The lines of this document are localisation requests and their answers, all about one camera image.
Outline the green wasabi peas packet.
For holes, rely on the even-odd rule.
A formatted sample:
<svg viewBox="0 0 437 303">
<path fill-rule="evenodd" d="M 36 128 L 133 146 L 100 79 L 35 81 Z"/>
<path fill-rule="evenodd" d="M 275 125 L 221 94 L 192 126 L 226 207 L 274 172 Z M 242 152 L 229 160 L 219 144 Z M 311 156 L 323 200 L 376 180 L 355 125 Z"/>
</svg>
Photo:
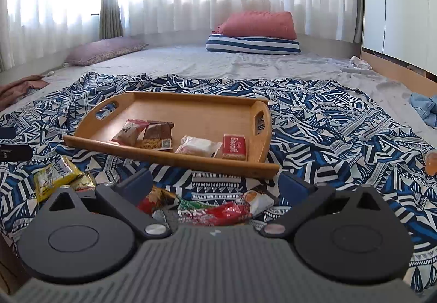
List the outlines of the green wasabi peas packet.
<svg viewBox="0 0 437 303">
<path fill-rule="evenodd" d="M 215 205 L 210 205 L 205 202 L 180 199 L 178 210 L 200 210 L 200 209 L 209 209 L 214 207 Z"/>
</svg>

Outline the light blue clothing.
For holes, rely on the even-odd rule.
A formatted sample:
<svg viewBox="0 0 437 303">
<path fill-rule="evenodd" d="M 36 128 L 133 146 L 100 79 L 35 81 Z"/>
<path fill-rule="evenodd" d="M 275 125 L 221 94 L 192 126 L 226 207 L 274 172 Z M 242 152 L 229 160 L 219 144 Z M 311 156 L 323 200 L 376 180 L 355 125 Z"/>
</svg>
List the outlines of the light blue clothing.
<svg viewBox="0 0 437 303">
<path fill-rule="evenodd" d="M 410 104 L 416 110 L 424 123 L 432 128 L 437 127 L 437 96 L 424 96 L 412 93 Z"/>
</svg>

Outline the red white long snack bar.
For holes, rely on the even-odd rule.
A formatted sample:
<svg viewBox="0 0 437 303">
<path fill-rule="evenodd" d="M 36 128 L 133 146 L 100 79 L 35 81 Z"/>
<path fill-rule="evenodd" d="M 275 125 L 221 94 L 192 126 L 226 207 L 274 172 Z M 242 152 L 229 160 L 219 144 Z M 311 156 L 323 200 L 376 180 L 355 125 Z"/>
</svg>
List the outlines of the red white long snack bar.
<svg viewBox="0 0 437 303">
<path fill-rule="evenodd" d="M 179 225 L 221 227 L 244 223 L 274 206 L 276 198 L 267 192 L 248 190 L 238 199 L 215 205 L 214 208 L 200 210 L 161 209 L 153 213 L 153 218 L 169 228 Z"/>
</svg>

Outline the brown cloth on bed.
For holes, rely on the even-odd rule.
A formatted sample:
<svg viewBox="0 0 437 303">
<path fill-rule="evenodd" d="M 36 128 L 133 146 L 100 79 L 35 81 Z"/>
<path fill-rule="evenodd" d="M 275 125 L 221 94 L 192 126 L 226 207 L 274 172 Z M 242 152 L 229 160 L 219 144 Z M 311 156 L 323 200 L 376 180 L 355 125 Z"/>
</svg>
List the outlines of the brown cloth on bed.
<svg viewBox="0 0 437 303">
<path fill-rule="evenodd" d="M 21 97 L 26 96 L 30 90 L 40 90 L 48 85 L 49 83 L 44 81 L 43 75 L 36 74 L 1 86 L 0 111 L 4 111 Z"/>
</svg>

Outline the gold foil snack packet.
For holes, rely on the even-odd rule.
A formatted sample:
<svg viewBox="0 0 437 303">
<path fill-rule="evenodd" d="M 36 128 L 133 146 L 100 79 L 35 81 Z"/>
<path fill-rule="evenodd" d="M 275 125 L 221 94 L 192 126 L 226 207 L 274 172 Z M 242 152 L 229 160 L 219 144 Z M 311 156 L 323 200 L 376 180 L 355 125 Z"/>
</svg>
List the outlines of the gold foil snack packet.
<svg viewBox="0 0 437 303">
<path fill-rule="evenodd" d="M 94 190 L 96 188 L 96 181 L 90 172 L 86 172 L 74 179 L 69 186 L 75 191 Z"/>
</svg>

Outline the blue white patterned blanket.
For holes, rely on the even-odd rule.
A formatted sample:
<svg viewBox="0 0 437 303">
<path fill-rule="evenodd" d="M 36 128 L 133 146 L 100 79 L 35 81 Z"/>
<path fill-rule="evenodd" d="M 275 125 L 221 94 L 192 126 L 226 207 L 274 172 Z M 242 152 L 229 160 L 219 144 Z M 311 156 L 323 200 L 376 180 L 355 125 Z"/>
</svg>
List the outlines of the blue white patterned blanket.
<svg viewBox="0 0 437 303">
<path fill-rule="evenodd" d="M 146 168 L 160 187 L 209 205 L 231 202 L 256 185 L 252 179 L 200 176 L 64 143 L 64 135 L 72 134 L 94 106 L 129 91 L 265 98 L 273 121 L 267 161 L 308 183 L 328 183 L 338 190 L 372 185 L 413 240 L 406 283 L 415 292 L 436 284 L 436 178 L 424 170 L 431 143 L 406 122 L 391 118 L 365 93 L 329 80 L 202 80 L 88 72 L 71 86 L 2 115 L 1 124 L 16 129 L 15 141 L 33 149 L 30 162 L 1 166 L 1 233 L 9 246 L 38 212 L 33 175 L 59 157 L 89 170 L 97 183 L 121 181 Z"/>
</svg>

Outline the white wardrobe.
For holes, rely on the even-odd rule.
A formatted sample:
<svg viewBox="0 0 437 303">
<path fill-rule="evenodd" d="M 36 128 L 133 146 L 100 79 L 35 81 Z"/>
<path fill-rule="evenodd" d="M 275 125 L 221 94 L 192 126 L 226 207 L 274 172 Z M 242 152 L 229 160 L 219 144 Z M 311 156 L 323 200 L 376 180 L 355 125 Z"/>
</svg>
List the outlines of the white wardrobe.
<svg viewBox="0 0 437 303">
<path fill-rule="evenodd" d="M 362 47 L 436 73 L 436 0 L 364 0 Z"/>
</svg>

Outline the dark red snack packet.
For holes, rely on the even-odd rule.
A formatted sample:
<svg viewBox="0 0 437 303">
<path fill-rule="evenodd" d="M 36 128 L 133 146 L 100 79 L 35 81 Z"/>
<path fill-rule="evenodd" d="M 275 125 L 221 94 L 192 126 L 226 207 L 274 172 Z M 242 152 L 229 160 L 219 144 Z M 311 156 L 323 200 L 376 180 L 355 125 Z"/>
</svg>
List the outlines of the dark red snack packet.
<svg viewBox="0 0 437 303">
<path fill-rule="evenodd" d="M 179 198 L 175 193 L 153 185 L 152 190 L 137 205 L 137 208 L 143 213 L 151 216 L 157 210 L 161 210 L 166 206 L 174 206 L 178 204 Z"/>
</svg>

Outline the white clear snack packet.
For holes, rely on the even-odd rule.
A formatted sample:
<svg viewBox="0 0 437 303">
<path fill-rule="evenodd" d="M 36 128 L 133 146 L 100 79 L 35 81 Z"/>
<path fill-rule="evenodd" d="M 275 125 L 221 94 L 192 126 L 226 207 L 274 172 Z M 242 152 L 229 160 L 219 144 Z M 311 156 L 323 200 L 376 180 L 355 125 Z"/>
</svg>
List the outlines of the white clear snack packet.
<svg viewBox="0 0 437 303">
<path fill-rule="evenodd" d="M 222 142 L 213 142 L 209 139 L 185 135 L 176 149 L 176 154 L 210 158 L 215 156 L 221 146 Z"/>
</svg>

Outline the red pink pillow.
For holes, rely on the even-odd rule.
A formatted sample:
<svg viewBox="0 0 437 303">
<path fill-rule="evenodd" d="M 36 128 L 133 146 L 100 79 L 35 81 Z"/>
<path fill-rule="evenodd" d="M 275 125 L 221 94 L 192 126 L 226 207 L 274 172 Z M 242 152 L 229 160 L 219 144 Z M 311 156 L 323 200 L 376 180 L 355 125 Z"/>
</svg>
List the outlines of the red pink pillow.
<svg viewBox="0 0 437 303">
<path fill-rule="evenodd" d="M 293 16 L 289 11 L 245 11 L 232 14 L 215 32 L 228 37 L 273 37 L 296 40 Z"/>
</svg>

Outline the wooden serving tray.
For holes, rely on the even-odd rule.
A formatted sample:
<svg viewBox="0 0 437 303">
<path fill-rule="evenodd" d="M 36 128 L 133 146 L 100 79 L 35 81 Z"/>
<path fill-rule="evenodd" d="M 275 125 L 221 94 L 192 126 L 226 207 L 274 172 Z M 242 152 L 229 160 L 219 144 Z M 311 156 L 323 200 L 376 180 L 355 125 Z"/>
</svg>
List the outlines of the wooden serving tray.
<svg viewBox="0 0 437 303">
<path fill-rule="evenodd" d="M 256 179 L 271 179 L 279 166 L 267 162 L 272 119 L 266 99 L 168 92 L 126 92 L 112 96 L 88 112 L 73 135 L 64 136 L 70 147 L 161 165 Z M 242 135 L 247 160 L 223 160 L 153 151 L 113 142 L 128 119 L 172 122 L 173 145 L 185 135 L 222 140 L 224 134 Z"/>
</svg>

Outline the blue white striped pillow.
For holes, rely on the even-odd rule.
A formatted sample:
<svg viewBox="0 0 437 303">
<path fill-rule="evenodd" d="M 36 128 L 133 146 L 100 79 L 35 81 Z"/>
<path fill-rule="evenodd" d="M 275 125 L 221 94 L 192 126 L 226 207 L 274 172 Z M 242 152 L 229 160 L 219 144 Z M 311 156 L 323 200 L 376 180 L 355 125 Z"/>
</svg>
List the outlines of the blue white striped pillow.
<svg viewBox="0 0 437 303">
<path fill-rule="evenodd" d="M 272 37 L 228 37 L 211 34 L 205 48 L 210 52 L 288 55 L 300 54 L 300 44 L 295 40 Z"/>
</svg>

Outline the grey green drape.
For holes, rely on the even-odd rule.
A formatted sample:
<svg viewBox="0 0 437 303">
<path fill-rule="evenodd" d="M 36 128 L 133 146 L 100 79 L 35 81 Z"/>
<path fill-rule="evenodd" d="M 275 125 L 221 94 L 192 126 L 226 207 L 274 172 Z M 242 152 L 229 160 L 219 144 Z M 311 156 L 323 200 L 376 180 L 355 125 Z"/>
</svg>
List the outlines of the grey green drape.
<svg viewBox="0 0 437 303">
<path fill-rule="evenodd" d="M 101 40 L 124 35 L 118 0 L 101 0 L 99 38 Z"/>
</svg>

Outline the yellow American snack packet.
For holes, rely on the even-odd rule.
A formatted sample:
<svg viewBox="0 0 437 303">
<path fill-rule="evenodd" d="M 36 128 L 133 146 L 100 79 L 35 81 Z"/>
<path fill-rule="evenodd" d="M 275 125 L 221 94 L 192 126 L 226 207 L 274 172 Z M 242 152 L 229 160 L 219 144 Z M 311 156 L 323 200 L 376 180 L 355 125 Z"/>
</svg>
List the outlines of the yellow American snack packet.
<svg viewBox="0 0 437 303">
<path fill-rule="evenodd" d="M 33 176 L 37 202 L 47 200 L 59 187 L 69 185 L 84 173 L 67 157 L 60 157 Z"/>
</svg>

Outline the orange jelly cup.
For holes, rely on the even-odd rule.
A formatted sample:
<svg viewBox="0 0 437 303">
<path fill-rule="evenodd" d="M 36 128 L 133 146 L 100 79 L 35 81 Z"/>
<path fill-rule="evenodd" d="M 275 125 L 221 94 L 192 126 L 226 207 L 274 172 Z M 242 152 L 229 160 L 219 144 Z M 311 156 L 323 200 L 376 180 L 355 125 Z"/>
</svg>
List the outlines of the orange jelly cup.
<svg viewBox="0 0 437 303">
<path fill-rule="evenodd" d="M 425 172 L 430 176 L 437 174 L 437 150 L 429 151 L 424 158 Z"/>
</svg>

